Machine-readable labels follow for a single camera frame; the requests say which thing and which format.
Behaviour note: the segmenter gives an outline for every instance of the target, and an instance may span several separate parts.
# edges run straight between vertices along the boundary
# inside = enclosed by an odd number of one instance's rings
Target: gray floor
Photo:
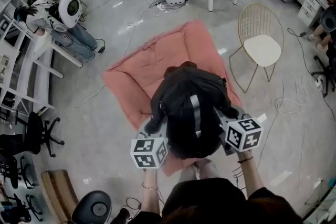
[[[88,3],[89,14],[83,25],[96,38],[106,40],[106,50],[82,68],[55,56],[54,66],[65,77],[53,77],[51,100],[59,109],[46,114],[47,117],[61,118],[53,135],[66,143],[64,147],[53,145],[57,157],[47,157],[47,167],[66,169],[79,198],[90,190],[104,190],[112,197],[113,214],[124,205],[127,197],[141,198],[143,171],[134,167],[129,155],[130,139],[135,137],[136,132],[106,87],[79,108],[66,110],[62,107],[80,105],[96,93],[103,85],[102,72],[118,61],[126,49],[131,52],[154,35],[188,20],[201,19],[204,22],[216,47],[227,50],[223,60],[228,67],[229,55],[240,46],[237,32],[239,14],[245,6],[261,3],[279,18],[284,30],[285,48],[270,83],[264,71],[258,69],[248,93],[244,94],[238,87],[236,89],[247,112],[252,116],[266,113],[268,118],[264,122],[265,135],[261,146],[254,150],[265,185],[288,199],[300,215],[309,210],[310,207],[304,203],[313,192],[315,183],[319,179],[328,181],[335,175],[333,160],[336,136],[335,121],[322,94],[316,92],[308,82],[308,79],[312,79],[305,69],[300,45],[296,37],[287,32],[289,27],[296,33],[306,29],[297,17],[299,7],[296,4],[285,4],[281,0],[238,0],[238,4],[233,5],[232,0],[215,0],[214,11],[210,13],[207,0],[189,0],[175,13],[154,17],[153,10],[148,9],[145,0],[88,0]],[[136,23],[144,11],[127,48],[133,31],[129,24]],[[313,56],[321,54],[305,38],[300,40],[308,69],[318,70]],[[233,67],[238,81],[246,85],[253,72],[249,58],[241,52],[234,58]],[[281,115],[274,109],[274,101],[282,97],[282,85],[285,98],[306,104],[299,106],[285,101],[281,107],[282,113],[299,113]],[[326,100],[336,111],[334,94],[331,93]],[[211,159],[222,176],[235,183],[232,170],[238,167],[237,157],[226,157],[219,149]],[[165,198],[178,177],[179,173],[167,178],[159,172],[159,186]],[[241,177],[239,187],[243,186]],[[319,188],[314,190],[313,196],[318,195]]]

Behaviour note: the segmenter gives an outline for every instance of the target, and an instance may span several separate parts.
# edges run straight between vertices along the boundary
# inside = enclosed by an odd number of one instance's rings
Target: pink blanket
[[[152,38],[103,73],[105,84],[136,130],[151,115],[150,100],[167,67],[180,66],[185,61],[226,78],[232,104],[242,105],[210,33],[200,20],[195,20]],[[170,176],[196,160],[181,160],[169,153],[162,169]]]

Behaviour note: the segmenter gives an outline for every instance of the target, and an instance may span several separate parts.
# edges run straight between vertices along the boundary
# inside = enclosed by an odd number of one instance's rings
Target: bracelet
[[[243,161],[237,161],[237,163],[247,162],[247,161],[249,161],[250,159],[245,159],[245,160],[243,160]]]
[[[145,188],[146,190],[158,190],[158,188],[148,188],[148,187],[145,187],[143,183],[141,184],[141,186],[143,188]]]

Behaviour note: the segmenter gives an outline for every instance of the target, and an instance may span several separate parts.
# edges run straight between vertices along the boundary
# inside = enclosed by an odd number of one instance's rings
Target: sneaker
[[[309,41],[313,41],[313,40],[315,39],[315,36],[313,36],[313,34],[311,34],[311,35],[309,35],[309,36],[307,37],[307,39],[308,39]]]
[[[318,43],[315,47],[320,52],[325,52],[325,48],[321,45],[321,43]]]
[[[92,60],[95,56],[96,56],[96,54],[92,51],[92,52],[90,53],[90,56],[89,56],[88,61]]]

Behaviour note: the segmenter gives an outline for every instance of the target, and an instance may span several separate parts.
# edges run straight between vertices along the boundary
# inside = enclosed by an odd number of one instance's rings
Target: white chair
[[[241,46],[229,57],[230,70],[234,80],[243,92],[247,92],[258,66],[264,68],[268,82],[271,81],[276,62],[279,60],[285,43],[284,31],[275,14],[260,4],[247,6],[238,20],[238,34]],[[232,71],[231,57],[243,48],[250,59],[255,62],[256,68],[252,78],[244,90],[237,82]],[[272,66],[273,70],[268,78],[266,67]]]

